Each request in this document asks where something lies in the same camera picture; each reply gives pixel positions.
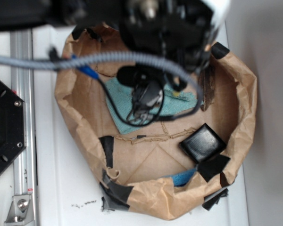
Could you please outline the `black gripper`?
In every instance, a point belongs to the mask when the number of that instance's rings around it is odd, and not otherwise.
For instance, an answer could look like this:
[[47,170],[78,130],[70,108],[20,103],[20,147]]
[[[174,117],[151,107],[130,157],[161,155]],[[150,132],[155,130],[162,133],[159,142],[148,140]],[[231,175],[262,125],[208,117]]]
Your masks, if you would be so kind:
[[[133,51],[159,55],[192,73],[207,67],[210,48],[230,8],[228,0],[126,0],[120,34]],[[136,64],[117,72],[120,84],[132,88],[132,108],[121,120],[128,124],[149,124],[175,120],[162,116],[164,87],[174,93],[187,83],[163,69]]]

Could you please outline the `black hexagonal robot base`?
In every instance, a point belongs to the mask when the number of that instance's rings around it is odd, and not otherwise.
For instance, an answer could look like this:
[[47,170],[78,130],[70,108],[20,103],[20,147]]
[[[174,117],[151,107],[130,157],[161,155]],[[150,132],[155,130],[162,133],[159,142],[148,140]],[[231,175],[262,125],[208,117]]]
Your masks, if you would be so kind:
[[24,101],[0,80],[0,176],[24,148]]

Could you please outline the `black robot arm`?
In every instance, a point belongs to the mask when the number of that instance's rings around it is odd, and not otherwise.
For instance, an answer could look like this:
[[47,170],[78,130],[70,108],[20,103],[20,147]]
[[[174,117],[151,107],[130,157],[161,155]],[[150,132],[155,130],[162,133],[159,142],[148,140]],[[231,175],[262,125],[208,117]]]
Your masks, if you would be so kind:
[[0,0],[0,32],[50,24],[74,25],[73,38],[83,31],[98,41],[103,37],[91,26],[106,23],[115,27],[128,51],[114,51],[69,60],[50,52],[50,59],[16,60],[0,57],[1,65],[27,69],[77,68],[99,80],[89,65],[134,62],[117,72],[118,81],[133,89],[132,107],[120,121],[143,127],[155,121],[174,121],[180,115],[162,115],[164,86],[180,92],[188,84],[197,93],[195,114],[203,99],[202,88],[191,78],[209,64],[211,48],[230,8],[228,0]]

